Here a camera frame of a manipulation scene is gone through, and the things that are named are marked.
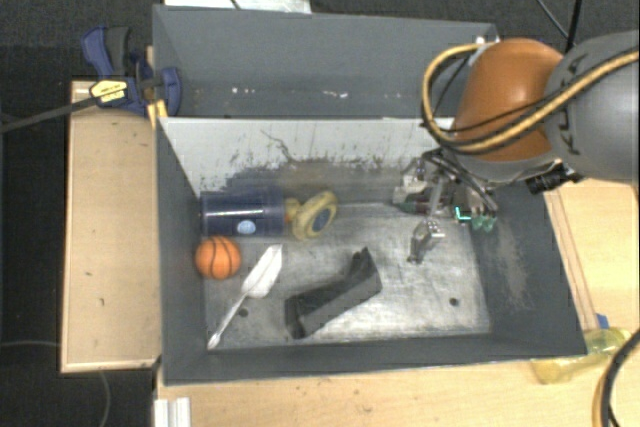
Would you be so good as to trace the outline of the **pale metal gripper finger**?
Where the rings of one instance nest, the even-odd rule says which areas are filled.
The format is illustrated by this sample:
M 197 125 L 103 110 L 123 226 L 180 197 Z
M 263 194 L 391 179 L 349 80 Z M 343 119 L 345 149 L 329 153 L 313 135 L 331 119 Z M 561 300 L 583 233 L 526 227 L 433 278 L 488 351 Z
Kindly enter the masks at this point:
M 395 206 L 424 203 L 427 201 L 425 185 L 396 186 L 392 193 L 392 204 Z
M 415 227 L 410 240 L 410 251 L 407 261 L 420 264 L 426 254 L 445 238 L 440 224 L 432 218 L 426 218 Z

